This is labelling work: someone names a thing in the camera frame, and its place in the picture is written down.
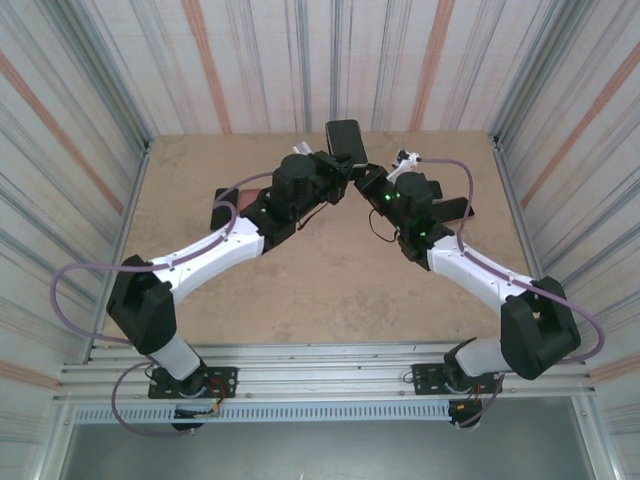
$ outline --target striped wall panel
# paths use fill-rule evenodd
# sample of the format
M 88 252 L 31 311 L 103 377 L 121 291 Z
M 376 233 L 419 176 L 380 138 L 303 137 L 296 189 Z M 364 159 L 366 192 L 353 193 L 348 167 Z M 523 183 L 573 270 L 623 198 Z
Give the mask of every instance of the striped wall panel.
M 44 2 L 0 6 L 0 477 L 27 475 L 64 362 L 84 341 L 55 318 L 53 272 L 111 261 L 140 146 L 126 138 Z M 103 289 L 83 272 L 63 308 L 92 328 Z
M 73 0 L 157 134 L 487 130 L 553 0 Z
M 640 478 L 640 2 L 591 3 L 524 121 L 503 133 L 544 271 L 608 334 L 589 365 L 627 476 Z

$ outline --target smartphone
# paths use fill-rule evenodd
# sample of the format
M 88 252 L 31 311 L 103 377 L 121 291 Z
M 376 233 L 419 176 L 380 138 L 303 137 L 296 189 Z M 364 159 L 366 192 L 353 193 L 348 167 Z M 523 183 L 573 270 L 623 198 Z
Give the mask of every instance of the smartphone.
M 215 193 L 215 199 L 217 200 L 220 195 L 226 192 L 226 188 L 218 188 Z M 231 203 L 234 207 L 238 206 L 238 196 L 240 195 L 240 191 L 236 188 L 229 192 L 229 194 L 224 197 L 225 202 Z M 231 211 L 226 207 L 218 207 L 214 208 L 211 212 L 211 222 L 209 223 L 209 228 L 211 231 L 218 230 L 224 227 L 227 223 L 231 221 Z
M 369 160 L 362 143 L 360 124 L 356 120 L 333 120 L 327 122 L 324 129 L 329 154 L 334 157 L 349 155 L 355 162 L 354 171 L 364 173 Z
M 468 200 L 464 197 L 452 198 L 444 202 L 434 203 L 431 208 L 433 215 L 440 223 L 455 222 L 462 220 L 464 211 L 467 208 Z M 469 217 L 473 217 L 476 213 L 473 207 L 469 210 Z

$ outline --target small object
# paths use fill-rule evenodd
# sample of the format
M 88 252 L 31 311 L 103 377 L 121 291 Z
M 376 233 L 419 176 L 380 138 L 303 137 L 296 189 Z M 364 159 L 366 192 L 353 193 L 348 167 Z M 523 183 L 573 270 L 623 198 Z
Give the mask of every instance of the small object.
M 353 161 L 352 179 L 365 173 L 369 163 L 362 142 L 360 124 L 356 120 L 333 120 L 325 125 L 329 154 L 337 159 L 350 158 Z
M 220 195 L 226 192 L 226 188 L 218 188 L 216 190 L 214 198 L 217 200 Z M 238 198 L 240 196 L 239 190 L 236 188 L 229 192 L 225 197 L 224 201 L 229 202 L 234 207 L 238 206 Z M 231 211 L 226 207 L 217 207 L 214 208 L 211 212 L 211 222 L 209 223 L 209 229 L 214 232 L 222 227 L 224 227 L 227 223 L 231 221 Z
M 464 212 L 467 209 L 469 201 L 464 197 L 452 198 L 451 200 L 445 200 L 443 202 L 434 203 L 431 205 L 431 211 L 433 216 L 440 223 L 455 222 L 462 220 Z M 473 210 L 473 206 L 469 208 L 469 217 L 473 217 L 476 212 Z
M 457 425 L 458 428 L 470 428 L 480 421 L 482 417 L 478 417 L 473 422 L 466 424 L 462 427 L 459 425 L 471 419 L 474 415 L 478 414 L 482 410 L 482 404 L 465 403 L 464 401 L 450 401 L 449 402 L 449 415 L 451 420 L 449 423 Z
M 419 156 L 415 152 L 404 152 L 404 158 L 401 158 L 401 155 L 398 154 L 398 158 L 393 163 L 394 170 L 387 175 L 387 181 L 391 183 L 396 183 L 396 179 L 407 172 L 410 172 L 415 166 L 418 165 Z
M 311 150 L 311 147 L 307 142 L 300 142 L 294 145 L 293 153 L 298 153 L 300 155 L 310 155 L 313 153 L 313 150 Z

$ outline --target tan tabletop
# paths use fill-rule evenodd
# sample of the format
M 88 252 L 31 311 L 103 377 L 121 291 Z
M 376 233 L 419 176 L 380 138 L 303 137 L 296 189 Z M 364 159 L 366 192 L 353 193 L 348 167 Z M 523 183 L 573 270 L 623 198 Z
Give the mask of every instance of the tan tabletop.
M 216 188 L 273 170 L 303 140 L 326 150 L 322 134 L 157 138 L 125 257 L 165 255 L 208 235 Z M 465 240 L 527 271 L 486 134 L 371 133 L 364 142 L 369 161 L 388 170 L 401 148 L 467 163 L 476 217 Z M 445 199 L 467 196 L 461 169 L 420 168 L 440 181 Z M 253 186 L 268 185 L 263 179 Z M 284 244 L 191 293 L 177 308 L 179 331 L 195 344 L 436 341 L 498 333 L 499 319 L 477 298 L 378 239 L 369 229 L 370 209 L 351 186 L 340 204 L 327 206 Z M 376 214 L 373 220 L 391 236 L 390 225 Z M 111 319 L 105 331 L 119 333 Z

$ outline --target mounting base plate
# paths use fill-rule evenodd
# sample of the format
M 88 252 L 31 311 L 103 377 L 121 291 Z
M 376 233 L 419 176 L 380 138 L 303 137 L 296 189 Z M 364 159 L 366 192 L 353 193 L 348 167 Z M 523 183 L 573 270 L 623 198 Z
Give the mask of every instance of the mounting base plate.
M 218 398 L 234 398 L 236 396 L 236 387 L 238 385 L 238 369 L 236 367 L 205 367 L 205 381 L 217 380 L 209 382 L 209 386 L 216 392 Z M 224 394 L 220 392 L 220 383 L 224 385 Z M 152 399 L 168 399 L 168 398 L 215 398 L 206 385 L 198 391 L 195 396 L 186 396 L 181 394 L 180 382 L 169 375 L 164 368 L 159 367 L 153 369 L 151 373 L 151 382 L 149 384 L 149 398 Z
M 416 395 L 451 395 L 471 393 L 480 386 L 480 394 L 493 393 L 498 386 L 497 375 L 486 373 L 471 379 L 465 391 L 456 391 L 448 383 L 443 363 L 418 363 L 411 366 Z

